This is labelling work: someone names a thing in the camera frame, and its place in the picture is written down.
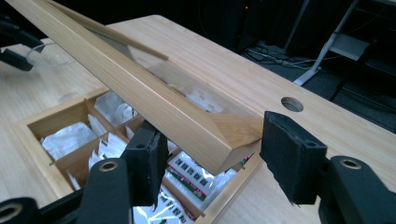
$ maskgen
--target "wooden box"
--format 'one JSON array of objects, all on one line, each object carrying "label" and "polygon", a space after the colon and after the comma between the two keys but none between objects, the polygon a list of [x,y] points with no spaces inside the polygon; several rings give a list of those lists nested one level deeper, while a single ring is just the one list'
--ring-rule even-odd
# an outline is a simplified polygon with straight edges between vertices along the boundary
[{"label": "wooden box", "polygon": [[[125,124],[121,124],[119,127],[112,126],[93,107],[95,99],[107,91],[107,88],[93,91],[71,102],[58,105],[33,117],[22,120],[15,127],[18,136],[27,150],[26,153],[30,154],[36,166],[47,178],[48,184],[57,192],[59,197],[73,192],[72,184],[67,173],[74,176],[82,187],[85,185],[89,173],[88,159],[92,151],[97,148],[100,138],[106,139],[108,133],[112,132],[127,143],[128,138],[126,137],[125,125],[136,131],[143,121],[142,116],[137,116]],[[40,139],[79,121],[89,124],[88,113],[100,120],[106,128],[107,133],[55,161],[41,146]],[[180,149],[177,149],[173,153],[176,154],[179,151]],[[233,167],[238,171],[237,175],[205,211],[199,210],[194,204],[190,203],[166,179],[163,180],[163,184],[193,215],[198,217],[195,223],[211,223],[232,200],[238,190],[246,185],[260,164],[262,164],[262,160],[258,153],[254,154],[243,166],[237,163]]]}]

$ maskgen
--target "wooden workbench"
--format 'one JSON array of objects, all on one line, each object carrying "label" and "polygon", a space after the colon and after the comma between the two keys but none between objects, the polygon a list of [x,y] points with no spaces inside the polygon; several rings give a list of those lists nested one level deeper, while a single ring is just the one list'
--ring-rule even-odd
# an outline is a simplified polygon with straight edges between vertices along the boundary
[{"label": "wooden workbench", "polygon": [[[347,155],[365,161],[396,190],[395,134],[160,16],[111,27],[165,53],[172,63],[260,117],[266,110],[288,115],[329,147],[329,158]],[[12,125],[103,86],[78,63],[28,73],[0,63],[0,201],[29,196],[42,206],[58,199],[46,185],[52,176],[38,172]],[[289,111],[281,104],[284,97],[299,100],[304,110]],[[319,223],[318,207],[292,206],[264,164],[218,222]]]}]

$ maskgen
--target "black floor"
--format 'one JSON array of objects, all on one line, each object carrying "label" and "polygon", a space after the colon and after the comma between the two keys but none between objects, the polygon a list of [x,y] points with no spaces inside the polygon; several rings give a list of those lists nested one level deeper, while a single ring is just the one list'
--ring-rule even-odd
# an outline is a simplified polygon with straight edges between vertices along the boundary
[{"label": "black floor", "polygon": [[[263,43],[250,48],[250,51],[245,50],[242,55],[290,81],[294,81],[302,75],[313,63],[301,63],[311,59],[290,58],[284,53],[283,49],[265,46]],[[335,57],[329,60],[340,60],[339,57]],[[329,100],[336,90],[337,84],[344,76],[336,70],[331,63],[323,65],[322,69],[303,87]],[[396,92],[396,86],[394,89],[391,87],[389,90],[379,91],[378,88],[372,88],[370,82],[364,83],[364,80],[352,80],[345,85],[345,89],[340,91],[333,102],[392,133],[396,133],[396,113],[391,110],[396,110],[396,98],[393,94],[389,94],[393,91]]]}]

